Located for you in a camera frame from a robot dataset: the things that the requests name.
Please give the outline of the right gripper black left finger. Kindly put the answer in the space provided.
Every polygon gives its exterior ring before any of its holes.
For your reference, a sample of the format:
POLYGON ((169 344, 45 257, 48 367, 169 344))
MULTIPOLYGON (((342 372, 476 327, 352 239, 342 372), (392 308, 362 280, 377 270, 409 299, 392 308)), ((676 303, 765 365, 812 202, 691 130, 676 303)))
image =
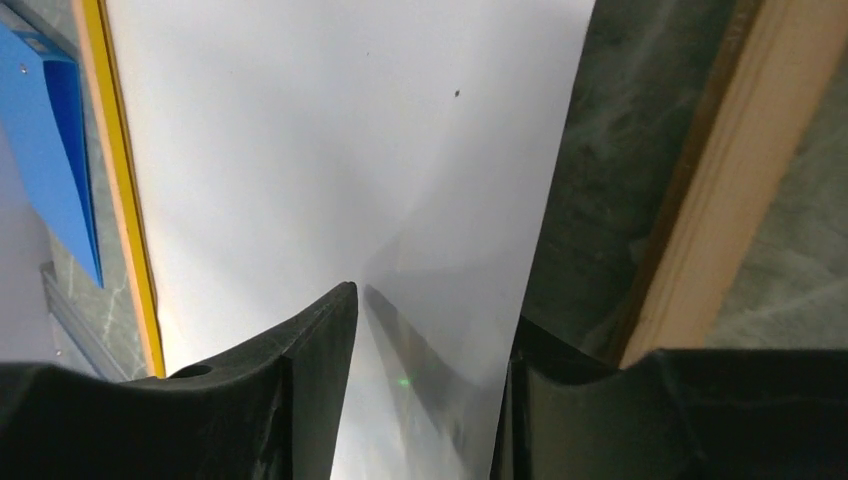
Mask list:
POLYGON ((124 383, 1 367, 5 479, 326 479, 357 329, 343 282, 170 377, 124 383))

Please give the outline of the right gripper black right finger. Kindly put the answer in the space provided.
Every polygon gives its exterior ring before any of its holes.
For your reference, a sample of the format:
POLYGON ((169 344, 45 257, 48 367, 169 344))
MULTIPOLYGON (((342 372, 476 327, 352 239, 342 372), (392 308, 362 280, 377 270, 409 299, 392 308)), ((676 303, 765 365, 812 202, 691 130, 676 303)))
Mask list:
POLYGON ((843 479, 843 350, 656 350, 617 369, 521 319, 494 479, 843 479))

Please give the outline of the blue plastic board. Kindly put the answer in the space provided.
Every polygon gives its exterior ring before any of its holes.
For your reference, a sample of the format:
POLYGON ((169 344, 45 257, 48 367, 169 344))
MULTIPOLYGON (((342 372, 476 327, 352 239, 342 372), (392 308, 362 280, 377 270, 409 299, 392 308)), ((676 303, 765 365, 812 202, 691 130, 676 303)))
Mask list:
POLYGON ((1 9, 1 122, 31 205, 103 284, 77 62, 1 9))

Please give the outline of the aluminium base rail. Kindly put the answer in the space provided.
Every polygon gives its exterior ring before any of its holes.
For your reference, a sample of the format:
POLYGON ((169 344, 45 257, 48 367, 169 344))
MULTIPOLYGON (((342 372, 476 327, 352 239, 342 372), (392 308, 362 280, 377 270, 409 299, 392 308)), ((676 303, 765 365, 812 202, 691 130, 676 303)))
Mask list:
POLYGON ((105 343, 96 335, 82 312, 60 288, 52 261, 40 266, 57 362, 72 371, 109 382, 130 377, 105 343))

